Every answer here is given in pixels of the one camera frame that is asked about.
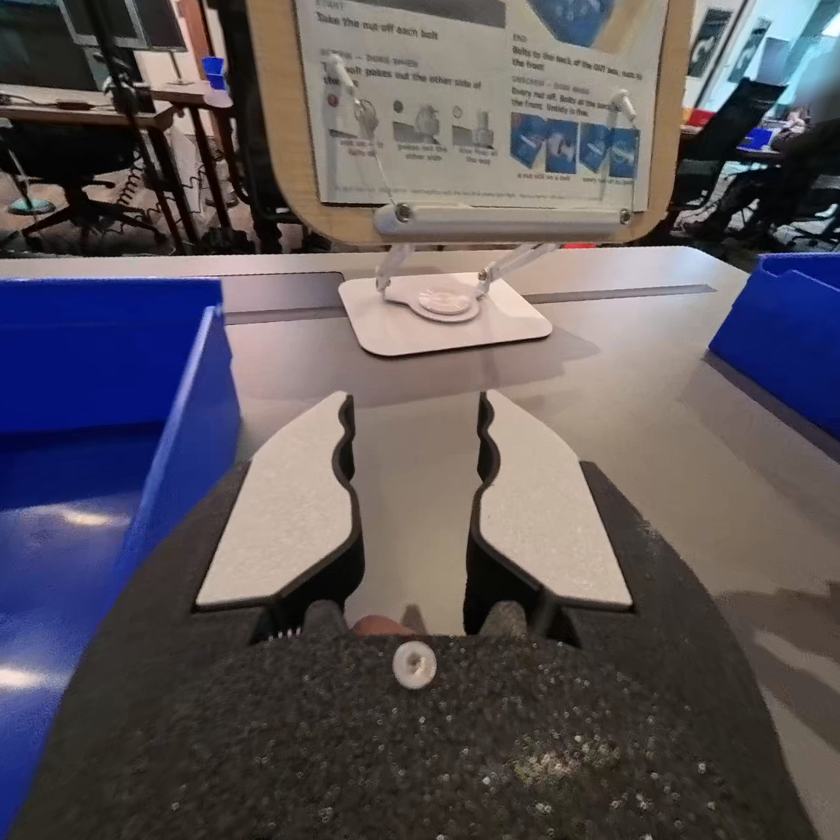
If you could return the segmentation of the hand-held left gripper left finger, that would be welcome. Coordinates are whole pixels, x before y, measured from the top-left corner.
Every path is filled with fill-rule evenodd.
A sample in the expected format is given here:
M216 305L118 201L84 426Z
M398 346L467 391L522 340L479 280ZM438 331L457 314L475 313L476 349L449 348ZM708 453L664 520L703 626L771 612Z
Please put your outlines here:
M285 633L314 602L344 609L364 577L354 437L354 399L334 392L261 445L198 588L198 612L255 607Z

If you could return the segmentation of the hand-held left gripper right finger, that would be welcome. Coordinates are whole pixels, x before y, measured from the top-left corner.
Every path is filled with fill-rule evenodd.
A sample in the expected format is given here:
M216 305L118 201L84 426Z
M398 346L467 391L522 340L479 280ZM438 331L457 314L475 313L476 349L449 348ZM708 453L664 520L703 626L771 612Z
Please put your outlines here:
M499 602L536 634L565 609L631 615L634 599L578 455L496 390L479 396L479 486L465 557L464 629L477 634Z

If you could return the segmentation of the blue plastic bin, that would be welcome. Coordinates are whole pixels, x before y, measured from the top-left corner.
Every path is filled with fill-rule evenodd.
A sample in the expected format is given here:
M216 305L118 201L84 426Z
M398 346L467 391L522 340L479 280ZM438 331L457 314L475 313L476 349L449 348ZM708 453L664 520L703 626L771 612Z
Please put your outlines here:
M706 361L836 463L839 255L763 255Z
M2 838L97 625L235 463L232 358L218 279L2 279Z

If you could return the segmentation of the person's left hand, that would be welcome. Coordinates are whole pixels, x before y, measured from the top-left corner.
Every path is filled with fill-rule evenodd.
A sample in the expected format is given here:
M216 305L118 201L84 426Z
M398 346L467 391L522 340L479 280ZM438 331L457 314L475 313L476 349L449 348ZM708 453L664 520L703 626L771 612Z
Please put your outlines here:
M360 618L353 626L352 633L357 637L367 636L404 636L412 637L416 632L409 626L392 620L387 616L370 614Z

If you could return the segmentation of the white board stand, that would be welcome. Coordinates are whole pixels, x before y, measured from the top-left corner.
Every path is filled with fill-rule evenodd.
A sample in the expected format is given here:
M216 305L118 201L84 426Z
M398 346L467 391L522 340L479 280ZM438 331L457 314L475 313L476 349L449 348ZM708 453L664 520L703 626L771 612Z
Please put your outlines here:
M339 296L353 333L366 352L386 358L464 350L502 343L543 340L552 332L508 284L513 272L563 245L618 244L634 231L636 175L627 192L606 196L595 169L598 192L559 198L556 182L541 193L526 192L536 204L514 204L510 192L456 192L448 187L426 200L393 192L380 158L373 103L363 98L344 57L328 54L325 68L342 88L342 104L353 105L358 134L376 163L387 203L372 216L375 232L390 243L373 277L346 280ZM421 242L515 244L502 257L474 272L407 275L403 266Z

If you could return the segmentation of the wooden instruction board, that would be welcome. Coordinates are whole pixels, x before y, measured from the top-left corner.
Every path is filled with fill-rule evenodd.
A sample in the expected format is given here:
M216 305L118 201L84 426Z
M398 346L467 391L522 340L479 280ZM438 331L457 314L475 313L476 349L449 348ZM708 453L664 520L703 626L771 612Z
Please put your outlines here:
M360 247L622 244L676 179L694 2L247 2L272 171Z

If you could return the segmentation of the black office chair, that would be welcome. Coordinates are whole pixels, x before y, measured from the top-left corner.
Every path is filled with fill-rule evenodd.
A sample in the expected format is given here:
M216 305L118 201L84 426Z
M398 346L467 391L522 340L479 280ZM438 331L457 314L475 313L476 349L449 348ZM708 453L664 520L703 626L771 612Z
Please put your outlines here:
M66 206L25 227L21 236L36 234L70 222L87 237L90 231L108 230L116 223L152 233L158 244L167 237L137 208L90 198L86 188L110 186L99 175L133 168L140 157L139 142L131 129L99 125L12 122L1 129L2 171L59 186Z
M667 219L673 221L702 198L708 198L718 181L728 153L734 151L761 122L784 92L785 85L771 85L744 78L716 111L686 153L677 157L675 183Z

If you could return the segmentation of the dark side table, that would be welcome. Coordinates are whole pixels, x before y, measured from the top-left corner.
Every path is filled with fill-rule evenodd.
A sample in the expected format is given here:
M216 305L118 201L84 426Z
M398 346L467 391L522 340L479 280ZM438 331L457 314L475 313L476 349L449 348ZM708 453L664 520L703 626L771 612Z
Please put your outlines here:
M212 88L208 81L167 82L153 86L152 99L184 112L191 121L193 137L206 188L216 214L216 224L203 237L204 248L216 256L253 253L254 242L236 228L229 215L228 200L248 204L234 142L233 102L226 90Z

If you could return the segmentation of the dark wooden desk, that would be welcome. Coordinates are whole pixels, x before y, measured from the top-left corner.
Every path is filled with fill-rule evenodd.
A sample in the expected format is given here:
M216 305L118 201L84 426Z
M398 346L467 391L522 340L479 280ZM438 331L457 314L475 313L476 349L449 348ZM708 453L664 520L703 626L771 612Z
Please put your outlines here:
M2 128L9 127L13 122L23 122L99 125L131 129L139 142L139 159L142 159L149 150L154 153L154 163L145 162L143 169L151 184L151 190L157 198L158 208L169 229L169 234L166 234L166 237L172 241L176 252L182 254L185 252L182 234L185 234L186 240L191 244L194 244L197 238L181 178L175 168L170 146L165 137L165 132L172 127L172 113L173 108L157 112L154 115L141 114L136 118L138 125L134 128L127 116L111 107L92 107L88 110L78 110L60 108L57 104L13 103L2 106ZM29 199L27 184L29 182L40 184L37 181L30 180L25 174L12 177L18 186L24 190L23 197L26 201ZM98 176L98 179L104 181L101 175Z

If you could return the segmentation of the dark computer monitor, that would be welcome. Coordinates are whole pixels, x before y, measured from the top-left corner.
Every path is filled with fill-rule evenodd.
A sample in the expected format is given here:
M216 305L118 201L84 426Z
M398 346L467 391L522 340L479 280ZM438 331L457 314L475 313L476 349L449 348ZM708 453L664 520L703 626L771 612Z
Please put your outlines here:
M84 48L76 45L57 2L1 2L1 82L94 90Z

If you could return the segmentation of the black wall poster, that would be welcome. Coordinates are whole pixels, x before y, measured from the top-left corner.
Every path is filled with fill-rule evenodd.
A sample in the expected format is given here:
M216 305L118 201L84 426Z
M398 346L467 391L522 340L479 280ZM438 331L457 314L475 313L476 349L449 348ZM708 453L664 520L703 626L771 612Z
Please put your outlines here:
M704 10L689 51L687 78L701 79L705 76L732 16L731 8L707 7Z
M741 50L732 65L731 72L728 77L728 82L734 85L740 83L740 80L746 75L753 58L759 51L762 42L767 35L772 21L766 17L758 17L753 22L753 27L749 31L749 36L741 47Z

